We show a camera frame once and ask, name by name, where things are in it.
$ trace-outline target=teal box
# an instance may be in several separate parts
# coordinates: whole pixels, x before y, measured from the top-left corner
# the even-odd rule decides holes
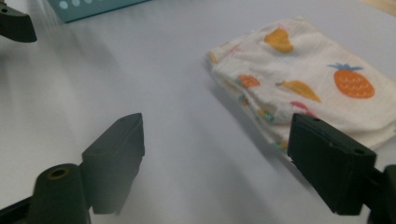
[[[100,13],[128,7],[148,0],[48,0],[64,22],[76,21]]]

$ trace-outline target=white table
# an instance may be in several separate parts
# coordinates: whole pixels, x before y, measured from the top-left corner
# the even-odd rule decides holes
[[[396,18],[358,0],[153,0],[62,24],[28,12],[38,41],[0,38],[0,208],[80,154],[116,119],[142,112],[147,154],[119,217],[92,223],[365,223],[331,213],[209,75],[206,53],[267,23],[303,16],[396,79]],[[377,168],[396,162],[396,139]]]

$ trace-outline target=white surface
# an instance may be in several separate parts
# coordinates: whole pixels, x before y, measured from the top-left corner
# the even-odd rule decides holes
[[[60,24],[45,1],[12,0],[38,41],[0,38],[0,207],[116,119],[142,112],[147,155],[119,217],[92,223],[365,223],[330,212],[209,76],[209,49],[301,15],[390,77],[396,19],[358,0],[153,0]],[[377,167],[396,162],[396,140]]]

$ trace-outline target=folded towel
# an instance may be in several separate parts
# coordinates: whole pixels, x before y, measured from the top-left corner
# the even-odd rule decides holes
[[[286,149],[293,113],[375,149],[396,134],[396,82],[302,18],[270,24],[208,53],[212,75],[262,135]]]

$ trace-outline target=white cloth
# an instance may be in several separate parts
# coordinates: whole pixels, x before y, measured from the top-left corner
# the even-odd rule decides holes
[[[293,113],[330,123],[374,149],[396,134],[396,83],[302,18],[270,24],[208,53],[212,75],[273,145]]]

